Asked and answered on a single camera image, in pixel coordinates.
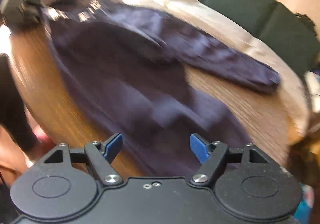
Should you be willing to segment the purple garment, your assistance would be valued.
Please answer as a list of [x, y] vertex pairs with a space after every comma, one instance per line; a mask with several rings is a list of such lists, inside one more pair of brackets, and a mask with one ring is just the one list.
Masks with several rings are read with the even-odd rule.
[[173, 15], [108, 0], [66, 12], [42, 8], [52, 56], [72, 100], [153, 176], [190, 176], [191, 134], [249, 143], [230, 109], [189, 85], [184, 65], [274, 94], [279, 74]]

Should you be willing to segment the lace tablecloth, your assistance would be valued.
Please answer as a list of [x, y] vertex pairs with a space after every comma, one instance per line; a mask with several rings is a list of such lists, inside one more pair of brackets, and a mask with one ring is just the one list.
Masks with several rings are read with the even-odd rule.
[[[89, 1], [80, 0], [80, 4]], [[195, 13], [203, 11], [204, 6], [196, 0], [113, 1], [170, 12], [202, 26], [232, 47], [252, 46], [255, 54], [271, 54], [263, 43], [214, 10], [197, 19]], [[85, 117], [71, 99], [51, 56], [47, 38], [42, 25], [13, 29], [8, 38], [10, 70], [28, 114], [55, 142], [80, 147], [89, 141], [101, 141], [107, 132]], [[251, 140], [276, 162], [288, 167], [291, 145], [302, 138], [303, 132], [291, 119], [282, 101], [282, 91], [263, 95], [189, 66], [185, 72], [191, 86], [225, 103], [249, 132]]]

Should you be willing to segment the dark green sofa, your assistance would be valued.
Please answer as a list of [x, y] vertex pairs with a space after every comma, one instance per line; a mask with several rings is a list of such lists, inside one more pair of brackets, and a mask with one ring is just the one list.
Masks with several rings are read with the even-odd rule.
[[303, 78], [316, 65], [319, 40], [313, 21], [276, 0], [198, 0], [267, 44]]

